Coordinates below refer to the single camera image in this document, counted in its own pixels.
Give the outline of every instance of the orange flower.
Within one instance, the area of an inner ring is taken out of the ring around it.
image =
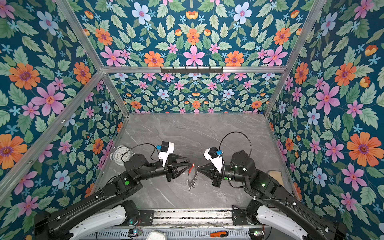
[[[91,78],[88,66],[86,66],[83,62],[80,62],[80,64],[75,63],[74,66],[76,68],[73,69],[73,73],[76,74],[77,81],[85,85]]]
[[[187,19],[197,19],[198,15],[199,15],[199,12],[197,11],[187,11],[185,12],[185,15],[187,16]]]
[[[9,69],[9,72],[12,73],[9,75],[9,79],[12,82],[16,82],[15,85],[19,88],[24,87],[26,90],[31,90],[32,87],[36,87],[37,83],[40,82],[39,72],[29,64],[18,63],[17,68],[12,67]]]
[[[307,79],[307,74],[309,72],[309,69],[307,67],[307,63],[301,63],[300,66],[297,67],[295,73],[295,82],[297,84],[302,84]]]
[[[161,58],[159,53],[155,53],[154,51],[149,51],[149,54],[146,53],[144,55],[144,62],[148,64],[148,67],[162,67],[164,66],[164,59]]]
[[[111,34],[108,31],[104,31],[103,28],[96,29],[95,35],[98,38],[99,42],[103,43],[104,45],[112,45],[113,39],[111,37]]]
[[[192,103],[192,107],[194,107],[194,108],[196,108],[196,109],[198,109],[200,106],[201,106],[201,103],[200,103],[199,101],[194,101],[194,102]]]
[[[239,53],[239,51],[234,51],[233,53],[228,53],[228,57],[225,58],[227,67],[240,67],[241,63],[244,62],[244,55]]]
[[[289,28],[282,28],[280,31],[277,31],[276,36],[273,38],[275,44],[283,45],[288,38],[291,36],[291,30]]]
[[[297,15],[299,15],[299,11],[298,10],[295,10],[291,13],[291,18],[295,18],[297,17]]]
[[[103,149],[104,147],[104,141],[101,140],[101,138],[99,139],[96,139],[95,143],[93,144],[93,149],[92,151],[95,153],[95,154],[99,154],[101,152],[101,150]]]
[[[95,183],[92,183],[89,187],[87,187],[87,190],[85,190],[85,196],[84,197],[88,197],[91,195],[91,192],[92,192],[92,189],[94,187]]]
[[[2,169],[13,167],[13,162],[18,162],[23,156],[21,153],[27,151],[27,145],[22,144],[23,141],[19,136],[12,139],[11,134],[0,135],[0,164],[2,164]]]
[[[204,35],[205,36],[210,36],[212,33],[211,33],[211,31],[209,30],[209,29],[205,29],[204,30]]]
[[[365,76],[360,80],[360,86],[362,86],[363,88],[368,88],[370,84],[371,81],[368,76]]]
[[[369,45],[365,49],[364,53],[365,53],[366,56],[370,56],[370,55],[374,54],[378,49],[379,48],[376,45]]]
[[[187,40],[192,45],[196,45],[196,43],[200,41],[199,37],[200,37],[200,34],[194,28],[191,28],[189,30],[189,33],[187,33],[187,38],[188,38]]]
[[[177,30],[175,31],[175,35],[176,35],[176,36],[181,36],[181,29],[177,29]]]
[[[131,105],[134,109],[140,109],[141,108],[141,103],[138,103],[137,101],[132,101]]]
[[[293,150],[293,142],[292,142],[292,139],[290,138],[287,138],[287,140],[285,140],[285,146],[287,148],[288,151],[292,151]]]
[[[118,132],[120,132],[121,127],[122,127],[122,122],[120,122],[120,123],[118,124]]]
[[[347,86],[349,84],[349,81],[352,81],[355,78],[355,72],[356,72],[356,67],[352,67],[353,63],[348,63],[346,65],[345,63],[341,65],[340,69],[337,69],[335,77],[335,82],[337,82],[337,85],[342,86]]]
[[[301,189],[297,186],[297,183],[294,183],[294,186],[296,188],[297,195],[299,195],[299,199],[301,201],[301,199],[303,198],[303,196],[300,194],[301,193]]]
[[[262,106],[262,104],[263,104],[263,103],[262,103],[261,101],[254,101],[254,102],[252,103],[251,107],[254,108],[254,109],[258,109],[259,107]]]
[[[89,19],[93,19],[93,13],[91,13],[90,11],[85,11],[84,13],[85,13],[85,15],[86,15]]]
[[[356,133],[351,136],[352,142],[347,142],[347,149],[351,150],[349,156],[352,160],[358,160],[358,164],[365,167],[368,164],[373,167],[379,164],[377,157],[384,158],[384,150],[377,148],[381,142],[377,137],[369,139],[371,135],[367,132],[361,132],[360,137]]]

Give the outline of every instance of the wire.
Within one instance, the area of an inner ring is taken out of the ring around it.
[[[155,152],[155,150],[157,150],[157,154],[159,154],[159,150],[157,149],[157,147],[156,147],[155,145],[153,145],[153,144],[151,144],[151,143],[142,143],[142,144],[139,144],[139,145],[136,145],[136,146],[132,147],[131,149],[129,149],[128,151],[126,151],[125,153],[123,153],[123,155],[121,155],[121,159],[123,159],[124,155],[127,154],[130,150],[134,149],[135,147],[139,147],[139,146],[141,146],[141,145],[146,145],[146,144],[151,145],[151,146],[154,147],[153,152],[152,152],[152,154],[151,154],[151,159],[152,159],[153,161],[155,161],[155,162],[159,162],[160,160],[155,160],[155,159],[152,158],[152,155],[153,155],[153,153]]]
[[[228,136],[229,134],[231,134],[231,133],[235,133],[235,132],[243,134],[244,137],[246,137],[246,138],[248,139],[249,146],[251,147],[251,150],[249,151],[249,155],[248,155],[248,156],[251,156],[251,153],[252,153],[252,143],[251,143],[251,141],[249,140],[249,138],[248,138],[244,133],[242,133],[242,132],[238,132],[238,131],[230,132],[230,133],[228,133],[227,135],[225,135],[225,136],[223,137],[223,139],[221,139],[221,142],[220,142],[220,145],[218,146],[218,149],[220,150],[221,143],[223,142],[224,138],[225,138],[226,136]]]

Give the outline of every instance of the light blue flower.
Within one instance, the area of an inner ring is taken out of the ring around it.
[[[13,50],[10,49],[10,47],[11,47],[10,45],[6,45],[6,46],[5,46],[4,44],[1,44],[1,45],[2,45],[2,47],[3,47],[3,49],[2,49],[3,52],[6,51],[8,54],[10,54],[10,52],[13,52]]]
[[[19,130],[17,130],[17,125],[14,125],[13,127],[11,127],[11,125],[7,125],[7,128],[8,130],[5,131],[5,133],[11,133],[11,135],[13,135],[15,132],[18,132]]]
[[[376,56],[377,56],[377,55],[374,54],[372,59],[368,59],[368,62],[371,62],[369,65],[372,65],[372,64],[375,64],[375,65],[376,65],[376,64],[377,64],[377,61],[381,59],[381,57],[378,57],[378,58],[377,58]]]
[[[13,113],[13,115],[16,116],[16,114],[20,114],[20,110],[21,108],[16,108],[16,106],[13,106],[13,109],[10,109],[9,112]]]
[[[359,127],[359,124],[356,124],[356,126],[353,126],[352,128],[354,129],[353,132],[357,133],[360,133],[360,131],[362,130],[362,127]]]

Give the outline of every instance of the aluminum frame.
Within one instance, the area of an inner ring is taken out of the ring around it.
[[[298,37],[296,44],[293,47],[293,50],[292,50],[292,52],[289,55],[289,58],[287,60],[286,71],[281,76],[280,81],[277,83],[275,90],[273,91],[272,96],[269,99],[268,107],[264,112],[264,116],[266,118],[268,117],[269,113],[271,112],[273,105],[275,105],[277,98],[284,87],[284,83],[288,79],[289,75],[291,74],[293,65],[295,64],[297,58],[299,57],[301,49],[304,47],[304,44],[307,41],[308,34],[312,30],[317,18],[319,17],[319,14],[321,13],[321,11],[323,9],[324,4],[326,2],[327,2],[327,0],[314,0],[312,8],[309,11],[307,19],[304,22],[300,36]]]

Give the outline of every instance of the marble table surface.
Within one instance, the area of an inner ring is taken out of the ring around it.
[[[141,143],[161,144],[162,141],[174,142],[174,153],[189,157],[190,162],[202,166],[207,161],[203,153],[205,149],[219,146],[223,136],[232,131],[245,133],[252,143],[251,158],[258,169],[268,172],[282,172],[286,189],[291,192],[289,176],[283,168],[283,163],[275,143],[270,136],[268,123],[261,114],[131,114],[128,126],[118,145],[133,147]],[[222,143],[224,159],[229,164],[230,157],[236,151],[244,149],[249,152],[247,139],[234,133],[225,138]],[[153,147],[144,145],[135,148],[134,153],[142,153],[149,162]],[[114,161],[106,165],[100,186],[104,186],[111,177],[125,171]],[[246,207],[251,196],[243,189],[234,189],[227,181],[222,181],[221,187],[212,186],[212,181],[198,174],[195,188],[188,191],[185,181],[187,173],[177,179],[167,182],[165,177],[141,181],[143,188],[129,197],[138,208],[223,208],[233,204]]]

